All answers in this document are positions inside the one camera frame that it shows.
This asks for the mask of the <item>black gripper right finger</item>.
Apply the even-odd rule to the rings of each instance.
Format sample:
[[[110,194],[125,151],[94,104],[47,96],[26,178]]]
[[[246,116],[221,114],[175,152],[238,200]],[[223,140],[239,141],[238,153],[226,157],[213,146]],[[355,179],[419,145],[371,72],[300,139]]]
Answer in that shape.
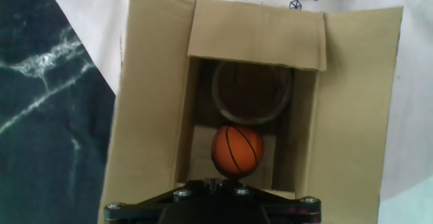
[[[224,204],[235,216],[250,223],[320,223],[321,201],[312,196],[289,199],[235,180],[216,180],[216,193],[229,198]]]

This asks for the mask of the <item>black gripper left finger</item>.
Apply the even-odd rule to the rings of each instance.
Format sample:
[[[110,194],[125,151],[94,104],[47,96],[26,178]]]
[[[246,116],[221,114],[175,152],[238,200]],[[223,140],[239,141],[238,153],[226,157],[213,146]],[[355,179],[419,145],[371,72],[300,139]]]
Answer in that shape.
[[[214,179],[189,180],[168,192],[139,202],[126,204],[113,202],[104,206],[104,224],[157,223],[162,213],[172,204],[209,194]]]

